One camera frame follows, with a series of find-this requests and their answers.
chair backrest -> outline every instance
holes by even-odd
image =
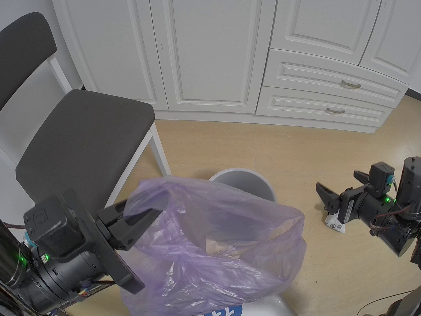
[[[26,14],[0,31],[0,110],[56,51],[50,26],[41,13]]]

crumpled paper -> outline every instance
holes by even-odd
[[[338,213],[328,214],[325,223],[329,228],[345,233],[345,225],[338,220]]]

dark baseboard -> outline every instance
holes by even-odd
[[[421,93],[416,92],[416,91],[414,91],[412,89],[408,89],[406,91],[405,95],[408,95],[409,97],[412,97],[412,98],[417,99],[418,101],[421,101]]]

drawer handle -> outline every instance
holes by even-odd
[[[335,115],[340,115],[341,113],[345,113],[345,109],[343,109],[342,111],[336,111],[336,110],[332,110],[331,108],[327,108],[326,111],[330,113],[334,113]]]
[[[345,80],[342,80],[341,84],[343,84],[344,86],[351,87],[351,88],[360,88],[361,87],[361,84],[352,84],[352,83],[345,82]]]

white chair frame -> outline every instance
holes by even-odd
[[[54,76],[56,77],[57,81],[60,84],[60,87],[63,89],[64,94],[67,94],[72,90],[70,83],[68,82],[66,76],[63,73],[63,70],[61,70],[61,67],[55,58],[55,54],[51,55],[47,60],[48,64],[50,65]],[[121,188],[123,187],[124,183],[126,182],[127,178],[129,177],[130,172],[133,170],[133,167],[135,166],[136,162],[140,158],[141,154],[145,150],[148,143],[151,144],[152,151],[155,155],[155,159],[158,162],[158,166],[161,170],[162,175],[171,175],[170,166],[168,165],[167,158],[164,153],[164,149],[161,144],[161,140],[158,135],[158,131],[155,126],[155,122],[152,124],[152,126],[149,128],[148,132],[146,133],[146,136],[140,143],[139,147],[137,148],[136,152],[134,153],[132,159],[130,160],[129,164],[125,168],[124,172],[121,174],[120,179],[118,180],[117,184],[115,185],[113,191],[111,192],[111,195],[109,196],[107,203],[105,207],[111,206],[117,196],[118,193],[121,191]],[[13,171],[16,168],[16,163],[8,156],[8,154],[0,147],[0,158],[8,165]]]

